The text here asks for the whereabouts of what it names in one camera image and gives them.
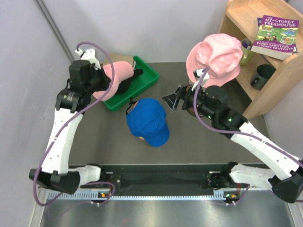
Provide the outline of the pink baseball cap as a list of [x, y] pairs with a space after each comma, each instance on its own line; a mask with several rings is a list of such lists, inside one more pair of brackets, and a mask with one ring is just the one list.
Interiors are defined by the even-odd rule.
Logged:
[[109, 100], [111, 97], [113, 97], [116, 94], [119, 84], [122, 81], [130, 78], [134, 74], [132, 65], [126, 61], [114, 62], [113, 66], [114, 66], [115, 75], [114, 75], [114, 82], [113, 82], [111, 89], [109, 90], [109, 92], [106, 95], [104, 95], [105, 91], [94, 92], [93, 97], [95, 99], [99, 99], [100, 97], [103, 97], [101, 99], [101, 101]]

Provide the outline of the beige cap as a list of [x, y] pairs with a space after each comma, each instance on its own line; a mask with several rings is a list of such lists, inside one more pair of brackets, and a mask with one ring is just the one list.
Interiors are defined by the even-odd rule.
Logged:
[[134, 60], [133, 56], [131, 56], [131, 55], [110, 53], [109, 57], [111, 58], [113, 63], [118, 62], [118, 61], [125, 61], [125, 62], [129, 63], [133, 68], [135, 67], [135, 60]]

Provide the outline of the blue baseball cap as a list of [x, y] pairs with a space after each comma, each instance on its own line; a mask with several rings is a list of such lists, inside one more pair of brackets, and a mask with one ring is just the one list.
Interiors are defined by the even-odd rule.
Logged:
[[143, 98], [135, 101], [130, 98], [125, 114], [133, 136], [144, 139], [153, 147], [161, 147], [169, 140], [166, 111], [156, 99]]

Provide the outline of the pink bucket hat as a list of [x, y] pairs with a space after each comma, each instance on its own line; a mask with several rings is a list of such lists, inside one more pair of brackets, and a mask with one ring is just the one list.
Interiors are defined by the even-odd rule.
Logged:
[[239, 75], [241, 58], [241, 43], [237, 38], [224, 33], [212, 34], [190, 51], [186, 60], [187, 76], [194, 84], [194, 70], [209, 67], [209, 78], [204, 79], [202, 87], [221, 87]]

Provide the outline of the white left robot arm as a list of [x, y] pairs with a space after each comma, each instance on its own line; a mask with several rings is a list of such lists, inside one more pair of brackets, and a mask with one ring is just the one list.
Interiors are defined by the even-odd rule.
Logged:
[[45, 156], [37, 168], [29, 171], [34, 185], [73, 194], [84, 184], [92, 182], [96, 187], [107, 183], [107, 175], [97, 166], [69, 168], [69, 156], [75, 132], [84, 113], [93, 106], [91, 97], [101, 92], [102, 100], [114, 83], [96, 58], [95, 49], [75, 51], [80, 59], [69, 66], [66, 87], [59, 92], [54, 111], [54, 123]]

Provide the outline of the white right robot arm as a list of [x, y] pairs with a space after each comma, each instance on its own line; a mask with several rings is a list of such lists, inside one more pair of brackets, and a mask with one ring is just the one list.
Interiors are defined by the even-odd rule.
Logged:
[[285, 202], [297, 201], [303, 191], [302, 159], [279, 148], [243, 115], [231, 109], [228, 95], [221, 87], [210, 86], [197, 91], [191, 85], [178, 86], [174, 93], [162, 99], [171, 110], [183, 101], [182, 110], [193, 108], [199, 120], [205, 117], [211, 121], [210, 130], [241, 145], [267, 166], [258, 168], [229, 162], [208, 179], [209, 186], [220, 189], [249, 184], [267, 189]]

